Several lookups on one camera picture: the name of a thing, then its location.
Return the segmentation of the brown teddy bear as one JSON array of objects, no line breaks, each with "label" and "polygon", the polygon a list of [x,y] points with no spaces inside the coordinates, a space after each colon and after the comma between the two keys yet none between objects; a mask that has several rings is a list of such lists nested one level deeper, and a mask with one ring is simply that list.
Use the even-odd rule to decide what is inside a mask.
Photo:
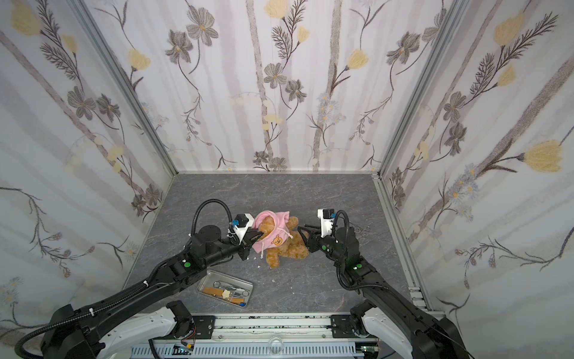
[{"label": "brown teddy bear", "polygon": [[297,253],[297,235],[300,234],[297,232],[297,226],[299,225],[299,218],[295,216],[291,216],[288,221],[288,228],[291,230],[291,235],[293,237],[291,239],[287,239],[287,241],[279,247],[276,248],[269,248],[265,250],[263,254],[265,254],[265,260],[268,266],[271,269],[277,269],[280,266],[280,258],[290,258],[294,260],[303,260],[308,257],[309,254],[298,254]]}]

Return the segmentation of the pink teddy hoodie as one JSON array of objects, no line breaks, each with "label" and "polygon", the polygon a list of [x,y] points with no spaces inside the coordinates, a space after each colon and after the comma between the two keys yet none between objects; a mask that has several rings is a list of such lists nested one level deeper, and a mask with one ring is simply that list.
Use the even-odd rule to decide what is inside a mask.
[{"label": "pink teddy hoodie", "polygon": [[276,248],[291,239],[291,230],[288,228],[290,212],[260,212],[255,217],[255,228],[263,235],[254,244],[253,249],[263,254],[269,248]]}]

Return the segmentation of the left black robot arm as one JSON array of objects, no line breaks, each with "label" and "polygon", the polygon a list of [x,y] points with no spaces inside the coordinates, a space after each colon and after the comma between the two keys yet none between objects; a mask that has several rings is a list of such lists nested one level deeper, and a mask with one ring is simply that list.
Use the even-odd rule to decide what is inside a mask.
[{"label": "left black robot arm", "polygon": [[202,228],[143,281],[77,310],[70,305],[57,310],[43,334],[43,357],[109,358],[148,339],[190,335],[194,320],[182,302],[168,303],[159,314],[144,310],[203,279],[209,266],[234,255],[246,259],[261,235],[253,227],[226,235],[216,226]]}]

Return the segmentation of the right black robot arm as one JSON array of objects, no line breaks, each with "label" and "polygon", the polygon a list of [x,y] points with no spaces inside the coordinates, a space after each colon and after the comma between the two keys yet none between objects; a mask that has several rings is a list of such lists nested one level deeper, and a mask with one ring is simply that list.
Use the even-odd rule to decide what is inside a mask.
[{"label": "right black robot arm", "polygon": [[321,251],[333,261],[343,289],[360,293],[365,301],[352,308],[357,326],[401,358],[471,358],[456,325],[438,320],[395,290],[360,253],[354,228],[321,235],[316,227],[297,228],[309,252]]}]

